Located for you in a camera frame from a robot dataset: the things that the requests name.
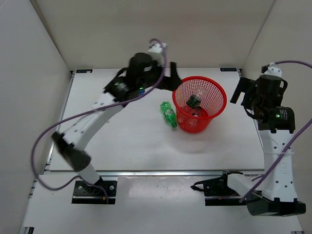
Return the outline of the dark green label clear bottle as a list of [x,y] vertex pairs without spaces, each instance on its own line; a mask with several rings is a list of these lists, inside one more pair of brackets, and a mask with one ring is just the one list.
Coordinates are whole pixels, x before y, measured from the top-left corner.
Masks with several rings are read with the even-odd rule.
[[207,94],[208,90],[205,87],[199,85],[193,91],[186,104],[192,109],[196,109],[200,105],[200,103],[206,98]]

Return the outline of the green plastic bottle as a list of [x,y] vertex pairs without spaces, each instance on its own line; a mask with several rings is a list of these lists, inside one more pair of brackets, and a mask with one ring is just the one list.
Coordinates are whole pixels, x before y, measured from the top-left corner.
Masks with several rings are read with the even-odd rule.
[[176,128],[177,127],[177,120],[176,120],[176,114],[173,111],[170,102],[164,101],[160,104],[160,111],[163,114],[163,117],[167,124],[171,128]]

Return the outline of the pepsi label clear bottle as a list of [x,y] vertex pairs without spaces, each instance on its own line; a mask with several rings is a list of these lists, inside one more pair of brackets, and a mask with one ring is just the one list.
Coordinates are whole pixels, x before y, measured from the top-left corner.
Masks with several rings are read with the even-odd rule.
[[191,115],[188,117],[184,115],[181,119],[181,125],[184,127],[196,127],[199,124],[199,119],[197,117],[206,117],[207,113],[200,106],[195,107],[194,109],[188,105],[184,105],[182,108],[184,113]]

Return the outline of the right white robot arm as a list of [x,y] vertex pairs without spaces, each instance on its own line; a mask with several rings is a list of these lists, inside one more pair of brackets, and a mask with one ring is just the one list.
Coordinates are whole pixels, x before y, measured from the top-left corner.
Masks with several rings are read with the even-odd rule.
[[228,174],[219,182],[219,190],[225,195],[236,191],[253,216],[292,216],[306,212],[306,204],[298,200],[294,186],[291,148],[304,130],[295,131],[293,109],[282,106],[287,87],[278,63],[272,62],[261,68],[257,80],[240,78],[230,100],[235,104],[243,93],[241,105],[248,117],[257,122],[264,175],[252,181],[243,174]]

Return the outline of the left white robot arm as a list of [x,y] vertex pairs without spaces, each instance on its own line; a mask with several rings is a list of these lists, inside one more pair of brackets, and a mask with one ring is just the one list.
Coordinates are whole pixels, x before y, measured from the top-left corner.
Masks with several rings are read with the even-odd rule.
[[170,76],[165,75],[166,50],[166,43],[152,39],[148,52],[131,57],[128,66],[120,69],[104,87],[90,111],[79,115],[77,122],[64,132],[52,134],[58,153],[84,181],[85,189],[91,195],[102,190],[102,179],[85,151],[93,136],[129,103],[146,96],[153,89],[173,92],[182,83],[175,62],[170,63]]

